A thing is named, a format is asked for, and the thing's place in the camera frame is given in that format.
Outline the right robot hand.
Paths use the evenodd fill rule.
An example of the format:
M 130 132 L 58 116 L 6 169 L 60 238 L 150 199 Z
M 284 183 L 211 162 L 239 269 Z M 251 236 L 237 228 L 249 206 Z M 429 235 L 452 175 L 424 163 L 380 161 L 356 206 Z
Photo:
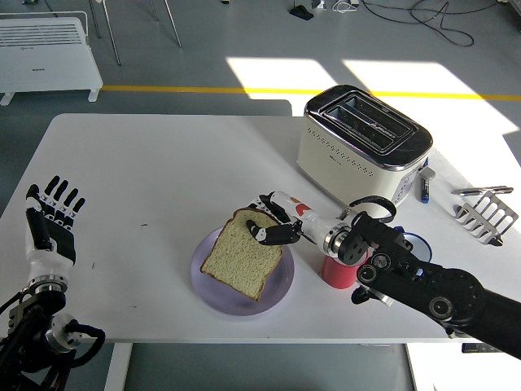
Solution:
M 276 221 L 274 226 L 267 228 L 261 228 L 253 220 L 247 222 L 250 234 L 263 245 L 293 244 L 301 237 L 322 245 L 340 224 L 340 220 L 320 217 L 308 205 L 282 191 L 259 195 L 248 207 L 267 213 Z

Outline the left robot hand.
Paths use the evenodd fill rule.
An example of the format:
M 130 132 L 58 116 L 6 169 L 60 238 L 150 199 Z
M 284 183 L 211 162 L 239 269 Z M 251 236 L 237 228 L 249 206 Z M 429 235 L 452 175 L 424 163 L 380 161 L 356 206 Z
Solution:
M 30 279 L 57 275 L 65 279 L 76 263 L 72 228 L 85 199 L 67 180 L 54 176 L 41 189 L 29 187 L 25 200 L 27 222 L 26 253 L 31 267 Z

